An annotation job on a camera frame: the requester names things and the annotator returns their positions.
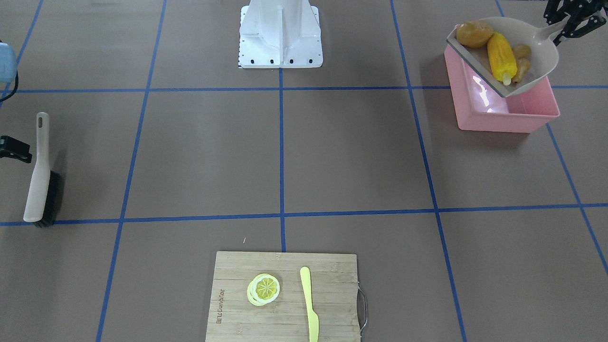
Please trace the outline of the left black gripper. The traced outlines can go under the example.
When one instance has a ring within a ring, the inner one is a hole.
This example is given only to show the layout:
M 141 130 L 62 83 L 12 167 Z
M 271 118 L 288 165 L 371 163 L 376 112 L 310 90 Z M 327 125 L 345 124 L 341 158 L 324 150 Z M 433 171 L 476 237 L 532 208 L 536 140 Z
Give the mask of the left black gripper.
M 598 10 L 599 0 L 548 0 L 543 14 L 548 25 L 569 18 L 553 39 L 554 45 L 558 46 L 570 38 L 583 37 L 606 24 L 605 17 L 600 14 L 593 15 Z M 587 22 L 579 27 L 580 23 L 587 18 Z

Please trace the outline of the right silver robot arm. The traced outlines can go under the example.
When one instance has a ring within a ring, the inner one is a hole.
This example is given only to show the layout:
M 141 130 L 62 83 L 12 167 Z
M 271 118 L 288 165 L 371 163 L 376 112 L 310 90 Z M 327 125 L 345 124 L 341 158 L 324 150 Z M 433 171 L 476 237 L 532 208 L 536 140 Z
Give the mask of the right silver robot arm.
M 12 84 L 13 89 L 6 95 L 1 96 L 1 102 L 12 98 L 18 90 L 19 74 L 17 55 L 11 45 L 0 42 L 0 81 L 2 84 Z M 11 158 L 30 164 L 32 154 L 29 152 L 30 145 L 8 135 L 0 137 L 0 157 Z

